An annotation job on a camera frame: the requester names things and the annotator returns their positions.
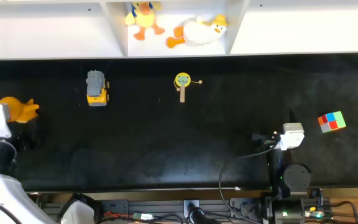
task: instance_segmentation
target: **blue cube face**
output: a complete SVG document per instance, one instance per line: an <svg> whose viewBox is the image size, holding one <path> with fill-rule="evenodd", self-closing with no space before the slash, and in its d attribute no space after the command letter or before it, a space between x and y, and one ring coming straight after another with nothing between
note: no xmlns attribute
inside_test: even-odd
<svg viewBox="0 0 358 224"><path fill-rule="evenodd" d="M330 121L335 121L334 113L329 113L329 114L327 114L326 116L327 116L328 122L330 122Z"/></svg>

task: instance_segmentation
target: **yellow hat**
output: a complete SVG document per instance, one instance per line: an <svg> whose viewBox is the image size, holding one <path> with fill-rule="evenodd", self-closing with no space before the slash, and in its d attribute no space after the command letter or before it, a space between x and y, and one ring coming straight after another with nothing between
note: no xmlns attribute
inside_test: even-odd
<svg viewBox="0 0 358 224"><path fill-rule="evenodd" d="M212 21L213 24L216 24L218 26L228 26L226 22L226 17L222 14L219 14L216 16L215 20Z"/></svg>

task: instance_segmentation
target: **white duck plush toy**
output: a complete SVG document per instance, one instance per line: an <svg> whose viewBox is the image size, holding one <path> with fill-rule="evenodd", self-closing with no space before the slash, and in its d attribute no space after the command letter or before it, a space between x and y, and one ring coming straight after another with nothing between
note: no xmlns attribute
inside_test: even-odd
<svg viewBox="0 0 358 224"><path fill-rule="evenodd" d="M219 14L212 22L204 22L201 16L197 19L188 19L183 26L173 30L175 37L167 39L167 46L174 48L178 44L199 46L214 42L227 31L227 22L224 15Z"/></svg>

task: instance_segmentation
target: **green square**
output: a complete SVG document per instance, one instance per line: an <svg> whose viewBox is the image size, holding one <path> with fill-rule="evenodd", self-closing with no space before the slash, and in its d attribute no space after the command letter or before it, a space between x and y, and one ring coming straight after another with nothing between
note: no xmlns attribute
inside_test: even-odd
<svg viewBox="0 0 358 224"><path fill-rule="evenodd" d="M336 124L338 125L338 128L345 128L346 127L345 120L343 119L342 113L340 111L335 112L334 117L335 117L335 120L336 120Z"/></svg>

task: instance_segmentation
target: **toy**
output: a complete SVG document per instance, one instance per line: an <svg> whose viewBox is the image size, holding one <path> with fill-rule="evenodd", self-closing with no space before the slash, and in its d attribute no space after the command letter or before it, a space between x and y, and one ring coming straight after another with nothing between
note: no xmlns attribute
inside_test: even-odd
<svg viewBox="0 0 358 224"><path fill-rule="evenodd" d="M178 44L185 43L189 46L199 46L214 42L221 38L227 31L227 22L224 15L219 14L212 22L203 22L201 16L197 19L188 19L183 26L174 29L175 38L167 39L167 46L174 48Z"/></svg>
<svg viewBox="0 0 358 224"><path fill-rule="evenodd" d="M40 108L39 105L34 104L33 99L24 104L14 97L1 99L0 105L7 105L7 110L9 111L7 122L16 121L18 123L27 123L29 120L38 117L35 111Z"/></svg>
<svg viewBox="0 0 358 224"><path fill-rule="evenodd" d="M322 115L318 118L318 123L320 124L323 133L346 127L345 120L340 111Z"/></svg>
<svg viewBox="0 0 358 224"><path fill-rule="evenodd" d="M107 88L110 88L110 83L104 78L103 72L90 71L86 79L88 87L86 88L86 98L90 106L106 106L109 101Z"/></svg>
<svg viewBox="0 0 358 224"><path fill-rule="evenodd" d="M191 82L199 83L199 84L203 83L202 80L199 80L198 82L191 81L189 74L184 73L184 72L179 73L175 77L175 79L173 81L173 85L175 86L177 91L180 91L180 103L185 102L185 88L188 87Z"/></svg>
<svg viewBox="0 0 358 224"><path fill-rule="evenodd" d="M160 2L132 2L132 11L125 17L127 26L136 24L140 31L134 35L137 40L144 40L147 28L153 28L156 35L163 34L165 29L159 27L155 21L154 9L161 10Z"/></svg>

